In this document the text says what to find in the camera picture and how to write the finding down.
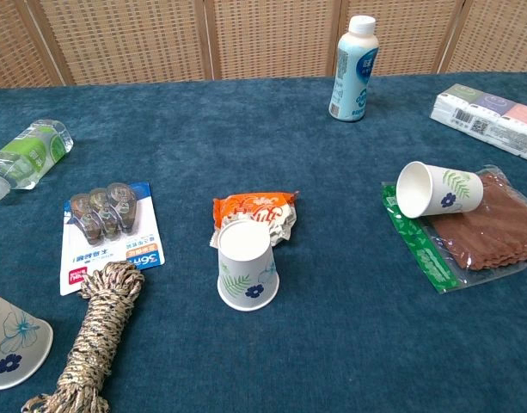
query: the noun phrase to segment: white paper cup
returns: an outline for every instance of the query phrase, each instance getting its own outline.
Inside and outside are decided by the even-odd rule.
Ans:
[[[22,383],[49,354],[51,326],[0,298],[0,390]]]
[[[483,198],[479,176],[462,170],[411,162],[397,180],[397,204],[409,218],[440,213],[466,213]]]
[[[279,290],[279,275],[267,225],[241,219],[226,225],[218,237],[221,299],[239,311],[269,304]]]

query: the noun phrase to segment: brown snack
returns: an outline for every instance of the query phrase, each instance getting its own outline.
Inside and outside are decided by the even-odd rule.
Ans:
[[[469,213],[428,217],[461,268],[527,261],[527,200],[502,176],[480,176],[483,201]]]

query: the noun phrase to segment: wicker panel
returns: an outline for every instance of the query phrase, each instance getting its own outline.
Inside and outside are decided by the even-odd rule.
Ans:
[[[204,78],[191,1],[41,4],[77,84]]]
[[[432,73],[458,5],[457,0],[350,0],[343,33],[352,16],[372,15],[380,42],[372,74]]]
[[[527,71],[527,0],[474,0],[446,71]]]
[[[218,53],[222,78],[326,74],[330,36],[337,28],[334,1],[211,3],[218,38],[218,49],[212,52]]]
[[[0,0],[0,88],[51,84],[14,3]]]

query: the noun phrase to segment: orange snack wrapper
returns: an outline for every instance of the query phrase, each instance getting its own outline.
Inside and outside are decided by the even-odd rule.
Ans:
[[[258,192],[234,194],[223,200],[213,200],[215,232],[210,245],[217,248],[218,235],[225,225],[238,219],[253,219],[269,226],[271,245],[290,239],[291,228],[297,220],[294,200],[298,192]]]

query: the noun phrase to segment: red logo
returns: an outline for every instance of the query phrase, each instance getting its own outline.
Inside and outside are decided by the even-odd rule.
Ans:
[[[73,269],[72,271],[68,273],[68,283],[72,285],[72,284],[76,284],[77,282],[82,282],[83,276],[86,275],[87,273],[88,273],[87,267]]]

